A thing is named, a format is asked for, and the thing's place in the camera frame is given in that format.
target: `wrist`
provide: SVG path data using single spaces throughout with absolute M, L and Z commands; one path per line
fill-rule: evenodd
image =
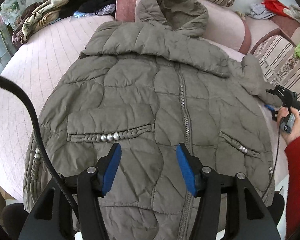
M 300 137 L 300 134 L 296 134 L 296 135 L 293 135 L 293 136 L 289 136 L 288 138 L 285 138 L 285 141 L 286 141 L 286 144 L 287 146 L 292 143 L 295 139 L 297 139 L 298 137 Z

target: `blue gripper pad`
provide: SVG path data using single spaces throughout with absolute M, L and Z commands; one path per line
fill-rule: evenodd
M 186 155 L 183 152 L 180 145 L 177 146 L 177 160 L 179 163 L 179 167 L 181 169 L 181 173 L 183 176 L 183 180 L 185 181 L 187 190 L 193 195 L 197 195 L 197 189 L 195 187 L 195 178 L 192 168 L 190 167 L 188 160 L 186 159 Z
M 103 176 L 102 194 L 105 196 L 112 187 L 121 160 L 121 146 L 118 144 Z

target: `plastic bag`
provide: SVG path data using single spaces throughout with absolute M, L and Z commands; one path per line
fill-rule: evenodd
M 86 16 L 101 16 L 106 14 L 112 14 L 115 11 L 115 4 L 109 4 L 102 9 L 96 11 L 96 13 L 81 13 L 79 11 L 75 11 L 73 13 L 74 18 L 81 18 Z
M 6 25 L 10 25 L 15 31 L 18 27 L 16 20 L 26 9 L 25 0 L 5 0 L 0 6 L 0 16 Z

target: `puffer jacket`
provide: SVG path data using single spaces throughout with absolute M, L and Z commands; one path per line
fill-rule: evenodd
M 200 40 L 208 11 L 197 1 L 141 0 L 137 14 L 139 22 L 107 22 L 96 30 L 43 107 L 41 133 L 52 164 L 65 177 L 95 165 L 114 141 L 120 143 L 112 189 L 99 200 L 110 239 L 187 239 L 199 199 L 186 190 L 176 146 L 185 143 L 221 174 L 246 174 L 262 195 L 273 161 L 254 97 L 281 102 L 266 93 L 273 87 L 255 57 L 240 63 Z M 32 137 L 27 210 L 51 178 L 34 157 L 36 147 Z M 273 193 L 272 181 L 266 205 Z M 219 229 L 225 210 L 223 197 Z

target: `braided trim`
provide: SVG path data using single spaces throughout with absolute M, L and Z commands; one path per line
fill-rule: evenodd
M 219 136 L 225 139 L 228 144 L 230 144 L 232 147 L 236 148 L 238 151 L 242 152 L 243 154 L 258 159 L 261 158 L 260 153 L 244 147 L 240 142 L 238 142 L 235 139 L 232 139 L 230 136 L 226 135 L 225 133 L 219 131 Z
M 33 180 L 38 179 L 38 171 L 39 171 L 40 163 L 41 162 L 39 159 L 36 159 L 36 158 L 33 159 L 32 168 L 31 168 L 31 178 Z
M 154 125 L 148 124 L 145 126 L 141 126 L 138 128 L 133 128 L 126 131 L 119 131 L 117 132 L 119 134 L 118 140 L 124 140 L 124 139 L 133 139 L 135 137 L 138 137 L 140 134 L 144 132 L 152 132 L 154 131 Z M 68 134 L 67 141 L 68 142 L 102 142 L 101 136 L 103 134 L 97 133 L 97 134 Z

